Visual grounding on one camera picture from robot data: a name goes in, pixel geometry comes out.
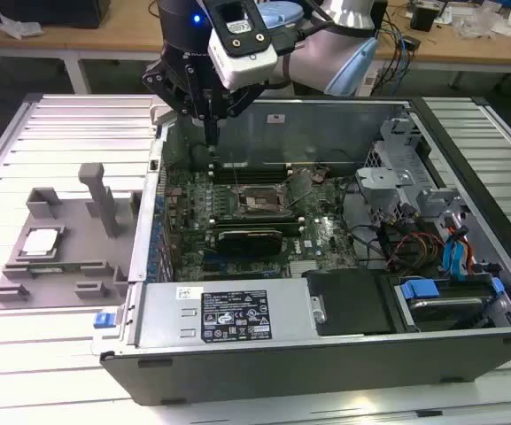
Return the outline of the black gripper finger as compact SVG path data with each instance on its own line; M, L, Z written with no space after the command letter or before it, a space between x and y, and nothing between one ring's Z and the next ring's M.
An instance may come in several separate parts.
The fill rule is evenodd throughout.
M265 90L265 82L232 91L220 83L212 89L212 144L219 141L219 124L243 112Z
M204 128L205 142L212 144L212 114L198 76L191 59L160 59L147 68L143 84L173 110L195 119Z

